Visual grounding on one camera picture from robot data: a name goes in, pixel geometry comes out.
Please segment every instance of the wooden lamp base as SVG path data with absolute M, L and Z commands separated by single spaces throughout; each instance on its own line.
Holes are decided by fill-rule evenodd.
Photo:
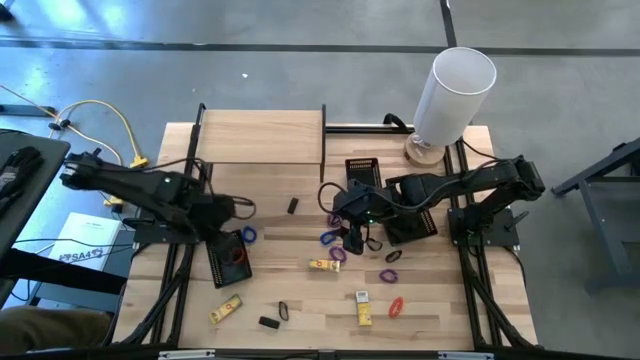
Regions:
M 444 146 L 431 146 L 425 148 L 415 144 L 411 140 L 411 136 L 407 137 L 404 143 L 404 158 L 415 167 L 432 167 L 435 166 L 444 157 Z

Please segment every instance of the concrete floor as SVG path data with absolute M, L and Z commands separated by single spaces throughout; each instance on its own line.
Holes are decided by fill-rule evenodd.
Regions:
M 639 48 L 634 0 L 451 0 L 460 45 Z M 437 0 L 16 0 L 20 26 L 0 38 L 446 45 Z M 58 108 L 81 99 L 116 105 L 155 160 L 169 121 L 210 108 L 316 109 L 330 122 L 413 116 L 434 55 L 153 52 L 0 48 L 2 83 Z M 534 160 L 548 187 L 640 134 L 637 58 L 492 57 L 498 81 L 474 119 L 490 126 L 499 156 Z M 19 103 L 0 93 L 0 103 Z M 72 118 L 89 134 L 132 151 L 119 120 L 88 107 Z M 1 118 L 0 127 L 48 133 L 46 120 Z M 73 151 L 93 145 L 66 134 Z M 54 183 L 23 233 L 55 237 L 70 211 L 109 216 L 96 193 Z M 580 196 L 547 192 L 518 203 L 521 256 L 539 341 L 547 348 L 640 357 L 640 292 L 589 297 L 584 281 L 608 270 Z

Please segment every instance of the white cylinder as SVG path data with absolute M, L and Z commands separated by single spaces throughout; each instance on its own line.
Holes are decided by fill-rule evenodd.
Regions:
M 453 144 L 469 125 L 496 81 L 496 67 L 483 53 L 456 47 L 433 61 L 413 117 L 418 142 Z

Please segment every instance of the wooden board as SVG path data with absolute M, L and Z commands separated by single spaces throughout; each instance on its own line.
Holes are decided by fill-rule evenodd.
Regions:
M 159 162 L 184 157 L 191 124 L 167 124 Z M 492 154 L 489 131 L 467 128 L 465 139 L 478 150 Z M 444 173 L 440 163 L 432 169 L 410 166 L 402 158 L 406 135 L 327 135 L 326 181 L 345 185 L 344 160 L 377 157 L 382 178 L 407 173 Z M 486 161 L 467 152 L 471 168 Z M 181 171 L 183 165 L 176 165 Z M 339 274 L 306 269 L 309 258 L 327 258 L 318 241 L 326 231 L 326 214 L 318 208 L 317 166 L 215 165 L 216 192 L 252 198 L 258 205 L 255 218 L 232 222 L 258 229 L 257 242 L 249 247 L 254 277 L 228 288 L 213 287 L 204 245 L 197 247 L 187 294 L 180 347 L 206 348 L 335 348 L 377 350 L 471 349 L 460 262 L 450 245 L 446 226 L 449 201 L 431 210 L 439 234 L 401 246 L 403 257 L 387 264 L 392 251 L 383 229 L 372 228 L 372 237 L 385 243 L 380 252 L 365 249 L 363 256 L 349 255 Z M 335 190 L 323 194 L 331 205 Z M 477 194 L 478 200 L 485 194 Z M 300 199 L 295 215 L 286 213 L 291 197 Z M 126 337 L 142 320 L 158 295 L 167 247 L 152 245 L 133 261 L 114 340 Z M 520 268 L 504 249 L 487 249 L 490 276 L 497 302 L 525 338 L 535 342 L 535 332 Z M 398 271 L 397 284 L 381 283 L 378 273 Z M 373 326 L 357 326 L 354 292 L 367 290 L 373 307 Z M 207 314 L 233 294 L 244 305 L 214 326 Z M 393 299 L 404 297 L 405 307 L 395 319 L 387 316 Z M 291 320 L 279 330 L 258 324 L 260 316 L 278 318 L 278 301 L 289 305 Z M 173 314 L 173 302 L 168 307 Z M 489 339 L 486 313 L 480 307 L 485 339 Z M 165 336 L 171 315 L 165 321 Z
M 322 111 L 206 110 L 197 156 L 213 163 L 320 164 Z

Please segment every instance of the yellow package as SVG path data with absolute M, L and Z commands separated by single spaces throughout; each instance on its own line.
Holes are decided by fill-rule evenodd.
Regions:
M 333 260 L 309 260 L 309 269 L 340 272 L 340 261 Z
M 356 307 L 358 309 L 358 325 L 371 326 L 371 304 L 369 304 L 369 292 L 356 291 Z
M 233 295 L 229 298 L 229 300 L 225 301 L 220 305 L 219 308 L 213 310 L 209 313 L 209 319 L 213 325 L 219 323 L 224 320 L 227 316 L 229 316 L 232 312 L 236 311 L 242 305 L 242 300 L 238 295 Z

